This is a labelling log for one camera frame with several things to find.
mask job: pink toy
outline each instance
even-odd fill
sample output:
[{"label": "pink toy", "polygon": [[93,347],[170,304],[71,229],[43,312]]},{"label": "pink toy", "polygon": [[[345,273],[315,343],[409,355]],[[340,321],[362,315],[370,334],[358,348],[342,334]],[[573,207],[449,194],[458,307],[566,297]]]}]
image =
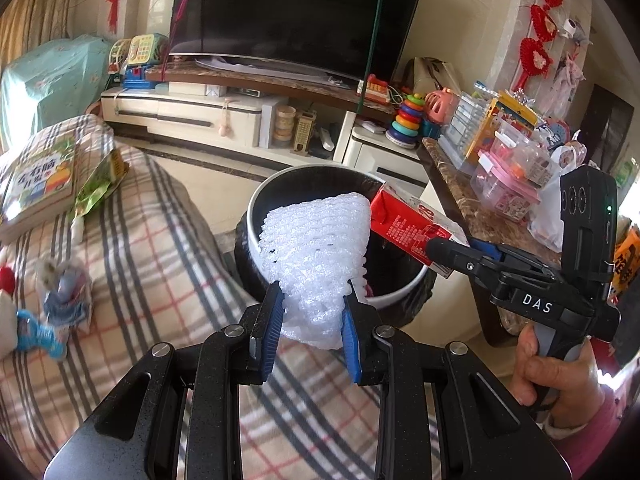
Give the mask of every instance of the pink toy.
[{"label": "pink toy", "polygon": [[449,88],[434,90],[424,102],[424,117],[431,123],[449,124],[460,98]]}]

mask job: teal cloth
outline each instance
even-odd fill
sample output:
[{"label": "teal cloth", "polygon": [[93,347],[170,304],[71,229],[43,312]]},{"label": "teal cloth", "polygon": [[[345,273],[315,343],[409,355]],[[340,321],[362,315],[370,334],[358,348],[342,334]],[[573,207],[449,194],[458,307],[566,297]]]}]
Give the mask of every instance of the teal cloth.
[{"label": "teal cloth", "polygon": [[4,150],[23,147],[41,129],[84,114],[107,82],[111,44],[83,34],[53,40],[10,63],[0,82]]}]

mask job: blue gripper pad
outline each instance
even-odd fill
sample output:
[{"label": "blue gripper pad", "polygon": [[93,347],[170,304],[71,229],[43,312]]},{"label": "blue gripper pad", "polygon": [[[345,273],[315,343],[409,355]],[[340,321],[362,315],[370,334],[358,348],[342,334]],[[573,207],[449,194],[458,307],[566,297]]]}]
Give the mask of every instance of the blue gripper pad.
[{"label": "blue gripper pad", "polygon": [[353,316],[348,308],[342,311],[342,346],[344,349],[344,360],[351,380],[358,384],[362,377],[362,366],[360,365],[360,345],[358,334],[353,323]]},{"label": "blue gripper pad", "polygon": [[484,240],[478,240],[477,238],[468,238],[469,246],[472,249],[482,251],[487,256],[491,257],[494,260],[501,261],[502,252],[498,250],[498,247],[495,244],[491,244],[489,242],[485,242]]},{"label": "blue gripper pad", "polygon": [[267,329],[262,338],[260,374],[262,375],[263,381],[266,381],[267,377],[271,374],[273,363],[276,361],[276,350],[278,349],[280,329],[282,329],[282,316],[284,314],[282,300],[284,300],[284,294],[278,288],[277,295],[273,300],[273,308],[271,309]]}]

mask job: hand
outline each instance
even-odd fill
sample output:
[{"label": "hand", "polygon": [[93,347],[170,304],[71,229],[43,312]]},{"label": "hand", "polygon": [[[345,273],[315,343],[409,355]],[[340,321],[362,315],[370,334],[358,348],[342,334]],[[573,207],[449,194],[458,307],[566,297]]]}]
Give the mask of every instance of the hand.
[{"label": "hand", "polygon": [[511,395],[523,406],[531,406],[537,397],[534,383],[555,388],[559,399],[551,409],[553,427],[577,428],[589,422],[604,402],[590,341],[585,341],[580,357],[572,363],[538,357],[537,352],[538,339],[533,325],[528,324],[518,338]]}]

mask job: plastic storage box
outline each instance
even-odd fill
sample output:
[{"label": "plastic storage box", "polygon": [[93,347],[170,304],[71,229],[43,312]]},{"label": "plastic storage box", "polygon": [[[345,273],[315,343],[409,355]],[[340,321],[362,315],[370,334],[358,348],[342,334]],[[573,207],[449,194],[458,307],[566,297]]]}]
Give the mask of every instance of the plastic storage box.
[{"label": "plastic storage box", "polygon": [[538,192],[517,179],[491,153],[480,152],[479,164],[471,187],[483,206],[519,222],[533,204],[539,204]]},{"label": "plastic storage box", "polygon": [[560,171],[545,148],[504,121],[495,133],[490,153],[511,174],[526,178],[540,187],[546,186],[551,177]]},{"label": "plastic storage box", "polygon": [[475,165],[465,164],[465,155],[488,107],[487,101],[463,93],[450,124],[442,127],[438,143],[456,169],[468,175],[473,175]]}]

